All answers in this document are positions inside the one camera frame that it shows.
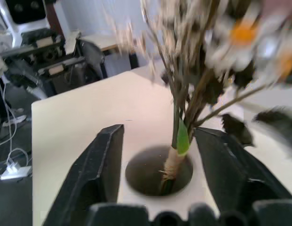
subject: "table surface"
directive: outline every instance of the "table surface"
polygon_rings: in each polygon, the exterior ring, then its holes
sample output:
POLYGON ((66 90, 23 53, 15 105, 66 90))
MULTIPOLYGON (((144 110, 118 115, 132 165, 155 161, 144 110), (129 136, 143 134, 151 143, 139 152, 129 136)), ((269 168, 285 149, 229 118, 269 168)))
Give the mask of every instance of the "table surface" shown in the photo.
MULTIPOLYGON (((233 106, 229 111, 239 109, 233 106)), ((46 218, 74 161, 102 128, 114 124, 125 125, 118 201, 130 201, 123 191, 122 172, 127 161, 138 149, 169 145, 172 121, 169 89, 133 72, 33 103, 33 225, 41 225, 46 218)), ((215 125, 206 122, 204 126, 220 129, 215 125)), ((261 160, 292 193, 291 159, 287 159, 277 142, 266 134, 254 131, 254 138, 257 148, 249 147, 247 151, 261 160)))
POLYGON ((80 39, 94 43, 101 51, 115 49, 117 47, 117 40, 114 35, 92 34, 81 37, 80 39))

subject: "yellow flower center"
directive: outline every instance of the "yellow flower center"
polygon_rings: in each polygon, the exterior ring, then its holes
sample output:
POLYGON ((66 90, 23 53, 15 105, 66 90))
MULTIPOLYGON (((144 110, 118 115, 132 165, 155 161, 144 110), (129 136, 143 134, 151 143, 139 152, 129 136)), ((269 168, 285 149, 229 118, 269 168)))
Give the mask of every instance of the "yellow flower center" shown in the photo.
POLYGON ((230 39, 234 45, 249 45, 257 35, 257 25, 250 26, 247 23, 238 23, 230 34, 230 39))
POLYGON ((281 77, 279 81, 285 81, 292 71, 292 55, 287 54, 280 60, 281 77))

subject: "desk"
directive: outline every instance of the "desk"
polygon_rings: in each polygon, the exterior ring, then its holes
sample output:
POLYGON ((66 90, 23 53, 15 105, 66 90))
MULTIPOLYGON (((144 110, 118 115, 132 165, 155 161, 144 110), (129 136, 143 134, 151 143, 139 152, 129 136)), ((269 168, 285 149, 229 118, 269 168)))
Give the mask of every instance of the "desk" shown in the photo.
MULTIPOLYGON (((118 51, 117 39, 113 35, 92 34, 89 36, 81 37, 80 40, 88 41, 95 44, 104 53, 105 56, 118 51)), ((129 62, 131 69, 139 67, 136 53, 133 51, 129 54, 129 62)), ((105 62, 100 64, 103 78, 107 78, 107 72, 105 68, 105 62)))
MULTIPOLYGON (((243 116, 238 106, 228 111, 243 116)), ((189 152, 193 177, 182 193, 162 200, 145 199, 130 192, 125 179, 126 165, 144 148, 169 145, 172 122, 169 89, 132 72, 35 102, 32 105, 33 225, 40 226, 46 218, 74 161, 102 128, 114 124, 125 126, 118 202, 146 205, 151 219, 163 210, 177 211, 186 219, 188 208, 196 202, 206 202, 218 213, 195 141, 189 152), (174 205, 178 199, 180 206, 174 205)), ((213 118, 204 127, 221 129, 220 119, 213 118)), ((253 133, 257 148, 247 150, 266 164, 292 193, 292 161, 284 158, 276 141, 263 133, 253 133)))

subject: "gray floor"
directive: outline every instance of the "gray floor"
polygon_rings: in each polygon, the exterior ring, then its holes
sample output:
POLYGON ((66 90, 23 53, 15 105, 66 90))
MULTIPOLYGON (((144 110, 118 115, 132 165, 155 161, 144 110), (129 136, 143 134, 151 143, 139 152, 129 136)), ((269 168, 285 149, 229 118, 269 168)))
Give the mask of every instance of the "gray floor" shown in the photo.
MULTIPOLYGON (((23 108, 28 116, 27 121, 17 125, 17 131, 13 138, 13 148, 24 149, 31 158, 32 152, 32 124, 31 124, 31 104, 36 101, 32 95, 23 89, 7 86, 7 100, 12 108, 23 108)), ((8 128, 3 128, 0 134, 0 142, 9 136, 8 128)), ((5 170, 4 161, 9 153, 9 142, 0 146, 0 174, 5 170)), ((25 166, 26 160, 21 152, 11 155, 16 156, 16 160, 21 166, 25 166)), ((0 181, 0 225, 1 226, 30 226, 32 225, 32 178, 24 178, 14 181, 0 181)))

